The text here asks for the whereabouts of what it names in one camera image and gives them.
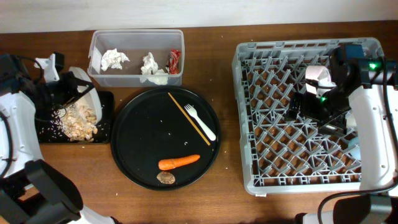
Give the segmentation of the white cup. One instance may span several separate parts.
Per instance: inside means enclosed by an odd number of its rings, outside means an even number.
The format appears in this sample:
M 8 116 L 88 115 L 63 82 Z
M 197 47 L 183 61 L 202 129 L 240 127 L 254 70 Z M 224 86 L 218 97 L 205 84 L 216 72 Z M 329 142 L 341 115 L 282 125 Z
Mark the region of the white cup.
M 346 127 L 347 128 L 355 128 L 357 127 L 356 124 L 356 120 L 353 114 L 352 110 L 349 110 L 346 115 L 345 115 L 345 119 L 346 119 Z

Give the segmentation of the tissue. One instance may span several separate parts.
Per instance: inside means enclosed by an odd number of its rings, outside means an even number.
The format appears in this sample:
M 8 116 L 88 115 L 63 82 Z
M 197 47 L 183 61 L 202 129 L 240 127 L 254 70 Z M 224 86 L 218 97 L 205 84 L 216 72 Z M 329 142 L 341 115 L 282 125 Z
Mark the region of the tissue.
M 125 53 L 118 52 L 117 49 L 107 50 L 101 58 L 101 69 L 102 71 L 107 71 L 109 68 L 122 70 L 122 63 L 129 61 Z
M 144 83 L 145 81 L 150 81 L 155 83 L 156 85 L 166 85 L 168 83 L 168 73 L 164 72 L 163 69 L 156 70 L 146 70 L 142 73 L 140 77 L 140 82 Z
M 144 62 L 141 67 L 141 73 L 143 75 L 155 75 L 158 71 L 158 64 L 154 60 L 154 56 L 151 52 L 148 53 L 145 57 L 143 57 L 142 61 Z

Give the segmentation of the peanut shells and rice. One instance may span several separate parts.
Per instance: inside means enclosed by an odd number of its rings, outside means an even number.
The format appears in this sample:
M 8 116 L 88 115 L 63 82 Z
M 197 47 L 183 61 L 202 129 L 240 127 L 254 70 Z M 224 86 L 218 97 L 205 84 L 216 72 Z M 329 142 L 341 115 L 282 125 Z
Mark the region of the peanut shells and rice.
M 59 132 L 71 142 L 92 142 L 93 135 L 98 132 L 95 111 L 84 98 L 80 98 L 67 107 L 59 106 L 52 116 Z

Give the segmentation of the pink bowl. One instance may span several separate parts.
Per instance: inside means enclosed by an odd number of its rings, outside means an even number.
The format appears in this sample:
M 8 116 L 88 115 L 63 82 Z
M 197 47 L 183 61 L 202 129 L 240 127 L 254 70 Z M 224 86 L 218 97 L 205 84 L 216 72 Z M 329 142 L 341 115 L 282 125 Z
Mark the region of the pink bowl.
M 311 65 L 306 68 L 305 79 L 320 80 L 322 78 L 329 78 L 329 80 L 332 81 L 329 69 L 326 67 Z

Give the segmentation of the light blue cup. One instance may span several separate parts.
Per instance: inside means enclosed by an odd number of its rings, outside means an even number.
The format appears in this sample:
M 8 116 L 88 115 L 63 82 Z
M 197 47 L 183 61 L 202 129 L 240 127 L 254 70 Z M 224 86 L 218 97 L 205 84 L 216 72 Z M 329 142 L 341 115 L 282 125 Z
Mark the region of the light blue cup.
M 361 160 L 361 153 L 359 147 L 359 137 L 351 139 L 348 143 L 348 148 L 351 149 L 349 154 L 356 160 Z

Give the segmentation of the wooden chopstick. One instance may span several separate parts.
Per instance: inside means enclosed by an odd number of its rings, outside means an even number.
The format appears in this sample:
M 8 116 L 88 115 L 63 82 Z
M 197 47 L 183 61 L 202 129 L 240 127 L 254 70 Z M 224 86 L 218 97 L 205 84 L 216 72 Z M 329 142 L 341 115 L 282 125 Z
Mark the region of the wooden chopstick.
M 186 119 L 189 121 L 189 123 L 193 126 L 193 128 L 196 130 L 196 132 L 201 136 L 201 138 L 205 141 L 207 146 L 210 146 L 210 142 L 207 140 L 205 135 L 199 130 L 199 128 L 196 126 L 196 124 L 192 121 L 192 119 L 189 117 L 187 112 L 180 106 L 180 104 L 177 102 L 177 100 L 172 96 L 170 92 L 167 92 L 169 97 L 172 99 L 172 101 L 176 104 L 177 108 L 183 113 L 183 115 L 186 117 Z

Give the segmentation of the red snack wrapper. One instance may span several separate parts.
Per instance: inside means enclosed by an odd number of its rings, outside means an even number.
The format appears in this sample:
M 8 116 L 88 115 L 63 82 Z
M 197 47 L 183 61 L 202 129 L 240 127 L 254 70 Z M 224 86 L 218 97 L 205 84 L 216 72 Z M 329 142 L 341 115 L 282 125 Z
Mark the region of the red snack wrapper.
M 169 59 L 167 61 L 167 71 L 171 75 L 178 74 L 178 61 L 181 56 L 181 51 L 179 50 L 171 50 L 169 53 Z

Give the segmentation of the white plastic fork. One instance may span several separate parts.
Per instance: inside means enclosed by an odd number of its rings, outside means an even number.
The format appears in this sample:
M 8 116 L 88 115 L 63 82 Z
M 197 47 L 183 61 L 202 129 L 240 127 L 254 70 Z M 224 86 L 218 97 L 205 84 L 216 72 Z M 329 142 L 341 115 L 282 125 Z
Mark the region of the white plastic fork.
M 184 108 L 188 112 L 188 114 L 197 121 L 202 130 L 205 132 L 208 139 L 210 141 L 215 141 L 216 140 L 215 133 L 201 120 L 201 118 L 198 116 L 196 109 L 189 104 L 185 105 Z

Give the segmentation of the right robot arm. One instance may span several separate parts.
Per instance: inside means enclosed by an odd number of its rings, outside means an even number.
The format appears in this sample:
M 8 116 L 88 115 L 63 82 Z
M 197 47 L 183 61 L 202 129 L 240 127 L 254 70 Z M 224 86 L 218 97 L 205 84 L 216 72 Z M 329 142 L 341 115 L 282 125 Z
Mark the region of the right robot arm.
M 359 44 L 331 51 L 329 67 L 309 66 L 285 114 L 316 122 L 319 133 L 358 134 L 362 179 L 358 190 L 333 194 L 332 210 L 299 213 L 296 223 L 397 222 L 397 62 L 367 58 Z

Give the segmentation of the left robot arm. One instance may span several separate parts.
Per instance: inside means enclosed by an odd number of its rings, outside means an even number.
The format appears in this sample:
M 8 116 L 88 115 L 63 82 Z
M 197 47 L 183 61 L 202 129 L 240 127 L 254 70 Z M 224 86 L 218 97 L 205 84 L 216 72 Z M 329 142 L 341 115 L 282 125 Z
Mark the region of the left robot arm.
M 78 100 L 88 104 L 91 124 L 102 119 L 99 96 L 88 75 L 54 52 L 36 58 L 33 79 L 21 55 L 1 56 L 1 217 L 8 223 L 117 223 L 83 204 L 76 185 L 44 161 L 36 122 Z

